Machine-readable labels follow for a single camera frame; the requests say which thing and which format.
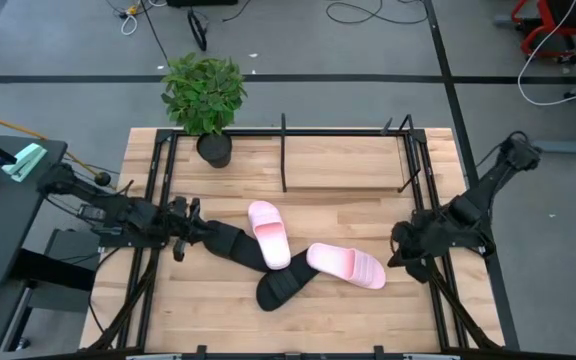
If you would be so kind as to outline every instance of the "concrete floor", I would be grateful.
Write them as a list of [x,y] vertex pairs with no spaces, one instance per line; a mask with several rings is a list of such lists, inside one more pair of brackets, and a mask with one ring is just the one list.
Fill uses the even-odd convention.
[[[110,0],[127,6],[128,0]],[[367,0],[357,2],[375,6]],[[239,6],[197,8],[210,18],[207,56],[230,56],[250,74],[441,75],[427,23],[403,26],[369,21],[332,22],[325,0],[253,0],[236,20],[220,19]],[[508,13],[511,0],[433,0],[453,75],[504,76],[523,66],[519,37],[490,19]],[[150,12],[169,56],[197,51],[185,11]],[[356,14],[339,13],[351,18]],[[419,4],[385,1],[384,16],[417,19]],[[143,15],[132,36],[103,0],[8,0],[0,13],[0,118],[65,140],[79,157],[119,170],[131,127],[167,126],[157,82],[14,83],[24,75],[160,75],[163,57]],[[529,76],[563,75],[549,61]],[[529,85],[540,100],[557,100],[570,86]],[[414,116],[419,127],[453,127],[442,83],[250,82],[237,113],[240,126],[278,125],[285,112],[294,126],[381,126]],[[576,102],[540,108],[515,85],[457,84],[475,159],[513,130],[533,139],[576,140]],[[12,131],[0,128],[1,134]],[[510,308],[523,350],[576,354],[576,156],[545,155],[537,171],[517,176],[495,201],[494,233]],[[84,229],[45,204],[25,247],[43,251],[52,229]],[[2,358],[70,352],[77,348],[83,314],[37,311],[25,336],[33,346]]]

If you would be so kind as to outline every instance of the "wooden table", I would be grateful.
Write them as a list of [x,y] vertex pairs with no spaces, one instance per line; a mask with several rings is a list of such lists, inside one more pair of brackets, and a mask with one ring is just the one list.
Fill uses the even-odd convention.
[[[119,183],[134,180],[133,196],[144,194],[156,131],[137,128],[130,133]],[[426,135],[443,203],[465,190],[459,157],[450,129],[426,129]],[[177,145],[170,200],[178,195],[199,197],[203,219],[220,220],[248,234],[252,234],[248,205],[253,200],[268,200],[282,214],[293,254],[313,242],[324,242],[356,247],[385,266],[392,255],[388,244],[391,228],[396,221],[410,218],[414,202],[410,187],[400,194],[395,191],[408,174],[403,140],[370,139],[373,141],[345,137],[300,143],[302,140],[287,137],[288,192],[284,193],[278,137],[234,138],[232,162],[219,170],[201,160],[194,140],[184,137]],[[387,165],[390,160],[395,166]],[[312,173],[315,180],[297,176],[296,170],[291,173],[299,167],[300,174]],[[339,181],[326,177],[331,171]],[[420,181],[429,208],[424,176]],[[162,182],[163,176],[158,176],[156,202]],[[264,312],[255,299],[263,274],[215,257],[201,244],[187,247],[185,260],[177,263],[171,246],[160,257],[147,352],[194,352],[199,344],[207,345],[211,353],[365,353],[372,352],[374,345],[383,345],[386,352],[439,350],[429,287],[417,283],[403,268],[386,268],[387,284],[381,290],[359,288],[319,274],[284,306]],[[97,275],[92,304],[104,326],[123,304],[132,254],[132,249],[121,249]],[[484,261],[463,249],[453,249],[451,254],[461,301],[488,336],[502,344]],[[133,314],[129,344],[135,343],[139,310]],[[456,345],[452,314],[445,301],[444,311],[451,345]],[[99,335],[89,314],[81,346]]]

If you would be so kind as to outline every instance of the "black slipper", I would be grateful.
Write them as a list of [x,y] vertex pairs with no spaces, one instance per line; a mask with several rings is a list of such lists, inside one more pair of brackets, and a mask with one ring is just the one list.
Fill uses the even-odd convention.
[[293,256],[287,268],[270,271],[261,278],[257,285],[257,303],[263,310],[279,308],[319,274],[308,265],[307,252],[308,249]]
[[208,251],[253,270],[270,271],[259,242],[246,235],[242,229],[213,220],[206,225],[210,230],[203,229],[197,239],[204,243]]

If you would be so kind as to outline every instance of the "rubber slide sandal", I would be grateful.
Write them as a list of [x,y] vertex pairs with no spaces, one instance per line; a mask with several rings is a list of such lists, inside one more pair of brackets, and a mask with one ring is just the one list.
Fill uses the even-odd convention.
[[287,268],[270,271],[261,278],[257,285],[257,303],[263,310],[279,308],[319,274],[308,265],[306,251],[293,256]]
[[368,289],[381,289],[386,285],[384,267],[365,252],[315,243],[307,253],[308,265],[321,272]]
[[248,218],[266,265],[272,270],[288,266],[290,248],[279,210],[269,202],[255,201],[248,207]]
[[270,271],[257,240],[246,235],[242,229],[220,221],[211,220],[206,224],[211,231],[204,231],[199,241],[204,243],[208,251],[253,270]]

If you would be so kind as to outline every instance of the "potted plant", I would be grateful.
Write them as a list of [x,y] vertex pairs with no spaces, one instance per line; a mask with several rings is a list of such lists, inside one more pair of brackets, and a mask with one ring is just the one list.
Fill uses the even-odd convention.
[[198,135],[197,152],[215,168],[230,162],[232,139],[223,128],[235,121],[235,110],[241,107],[243,76],[230,59],[194,60],[195,54],[170,60],[170,74],[161,98],[168,105],[170,120]]

